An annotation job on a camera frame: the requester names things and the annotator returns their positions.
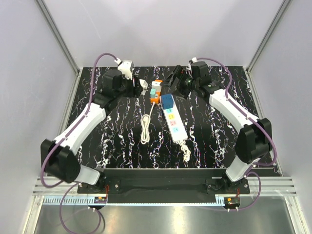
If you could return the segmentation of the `teal USB charger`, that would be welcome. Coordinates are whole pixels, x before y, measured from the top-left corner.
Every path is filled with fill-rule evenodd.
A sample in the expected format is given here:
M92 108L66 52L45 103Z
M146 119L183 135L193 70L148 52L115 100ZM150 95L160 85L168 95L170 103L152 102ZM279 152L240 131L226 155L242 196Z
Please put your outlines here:
M150 90L150 96L155 96L155 94L156 94L156 90L154 89L154 88L152 88L151 90Z

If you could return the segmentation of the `blue cube adapter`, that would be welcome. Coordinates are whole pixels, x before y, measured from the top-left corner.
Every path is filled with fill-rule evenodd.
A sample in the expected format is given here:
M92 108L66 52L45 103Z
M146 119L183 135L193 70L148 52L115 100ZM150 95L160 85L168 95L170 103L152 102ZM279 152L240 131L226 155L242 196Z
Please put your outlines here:
M171 94L160 96L161 106L164 110L171 109L174 106L174 99Z

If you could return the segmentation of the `white USB charger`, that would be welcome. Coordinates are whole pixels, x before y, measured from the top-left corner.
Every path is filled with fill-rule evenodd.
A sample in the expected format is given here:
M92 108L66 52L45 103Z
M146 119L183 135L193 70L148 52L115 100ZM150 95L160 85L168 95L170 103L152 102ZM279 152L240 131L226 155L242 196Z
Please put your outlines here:
M153 81L152 82L152 88L155 89L157 92L160 92L161 91L161 82Z

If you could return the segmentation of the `orange power strip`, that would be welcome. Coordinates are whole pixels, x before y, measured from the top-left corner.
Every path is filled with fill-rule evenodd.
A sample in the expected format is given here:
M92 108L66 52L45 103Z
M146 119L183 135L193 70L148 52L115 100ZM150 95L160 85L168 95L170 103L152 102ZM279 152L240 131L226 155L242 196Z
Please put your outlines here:
M159 104L159 98L160 98L160 93L161 93L161 80L154 80L152 82L152 88L150 90L150 100L151 103L153 104Z

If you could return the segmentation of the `white power strip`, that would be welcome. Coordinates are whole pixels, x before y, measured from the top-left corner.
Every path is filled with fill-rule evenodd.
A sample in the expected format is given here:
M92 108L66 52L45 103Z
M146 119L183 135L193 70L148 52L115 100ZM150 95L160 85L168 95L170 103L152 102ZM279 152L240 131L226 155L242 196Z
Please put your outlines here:
M174 101L174 106L171 109L163 110L172 140L174 143L179 143L188 138L186 129L178 112L176 103Z

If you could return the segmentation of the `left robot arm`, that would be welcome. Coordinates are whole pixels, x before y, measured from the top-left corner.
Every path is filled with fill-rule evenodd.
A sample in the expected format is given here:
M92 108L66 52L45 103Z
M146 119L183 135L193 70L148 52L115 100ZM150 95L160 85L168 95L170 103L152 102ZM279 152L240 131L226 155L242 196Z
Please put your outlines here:
M40 146L41 175L54 176L60 182L88 184L94 193L105 188L100 171L80 165L76 154L89 134L116 107L120 98L138 98L148 88L148 83L133 75L127 79L124 72L108 70L99 88L82 113L54 140L44 140Z

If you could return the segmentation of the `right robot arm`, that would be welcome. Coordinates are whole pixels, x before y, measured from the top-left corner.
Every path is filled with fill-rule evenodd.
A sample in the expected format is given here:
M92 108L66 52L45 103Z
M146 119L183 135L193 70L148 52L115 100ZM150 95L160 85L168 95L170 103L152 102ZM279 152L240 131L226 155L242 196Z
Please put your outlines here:
M233 193L251 169L270 151L276 152L272 139L272 124L267 118L259 119L244 109L229 93L229 87L212 81L208 65L202 58L193 59L188 68L177 65L162 82L169 87L169 93L186 99L191 92L217 109L234 127L238 134L235 144L235 158L217 180L214 191Z

